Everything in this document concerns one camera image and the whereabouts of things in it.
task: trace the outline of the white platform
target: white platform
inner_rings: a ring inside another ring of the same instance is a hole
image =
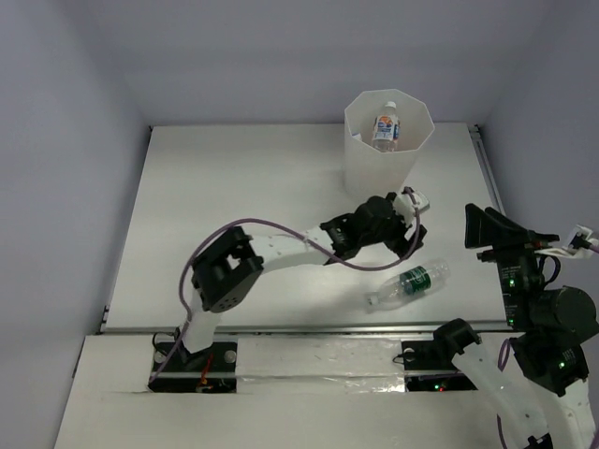
[[[505,337],[489,336],[484,342],[496,354]],[[297,345],[295,351],[307,354]],[[88,337],[55,448],[501,447],[495,414],[479,392],[338,394],[316,389],[298,394],[277,388],[156,394],[146,391],[152,353],[151,336]],[[262,369],[271,366],[265,360]],[[523,380],[513,358],[506,372]]]
[[[183,320],[177,284],[189,254],[214,229],[241,217],[298,230],[354,211],[343,188],[342,125],[156,127],[110,304],[107,330],[160,329]],[[341,266],[300,267],[260,278],[221,330],[326,328],[504,320],[496,268],[463,248],[464,205],[490,206],[467,126],[439,123],[408,185],[431,201],[425,247],[401,268],[362,273]],[[250,234],[271,234],[247,226]],[[451,268],[448,286],[395,311],[368,313],[363,294],[434,257]],[[383,245],[353,261],[383,265]],[[187,284],[191,297],[191,284]]]

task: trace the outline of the white bin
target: white bin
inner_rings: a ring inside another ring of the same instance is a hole
[[[379,152],[370,146],[374,120],[387,101],[397,105],[400,119],[398,152]],[[361,93],[345,108],[344,181],[347,192],[362,202],[370,196],[399,191],[433,131],[429,110],[412,96],[397,89]]]

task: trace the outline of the white wall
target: white wall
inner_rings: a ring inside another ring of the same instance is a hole
[[[484,127],[508,215],[567,236],[576,223],[599,229],[599,2],[561,2],[530,58]],[[560,283],[599,304],[599,257],[563,264]],[[599,336],[586,345],[599,414]]]
[[[147,126],[107,54],[63,7],[0,5],[0,447],[7,449],[53,447],[83,336],[97,329],[110,295],[147,143]]]
[[[151,124],[343,121],[395,87],[481,122],[554,0],[80,0]]]

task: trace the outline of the bottle label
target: bottle label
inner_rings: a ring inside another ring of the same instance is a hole
[[[400,136],[400,126],[393,116],[381,115],[374,122],[374,139],[395,141]]]
[[[431,288],[431,276],[423,267],[416,267],[401,274],[400,283],[406,295],[415,295]]]

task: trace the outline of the plastic water bottle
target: plastic water bottle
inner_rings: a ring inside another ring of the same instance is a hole
[[[400,121],[397,118],[397,105],[387,101],[374,121],[373,148],[379,152],[396,152],[400,136]]]
[[[372,307],[405,305],[443,288],[449,275],[447,262],[434,259],[392,277],[377,292],[367,294],[366,302]]]

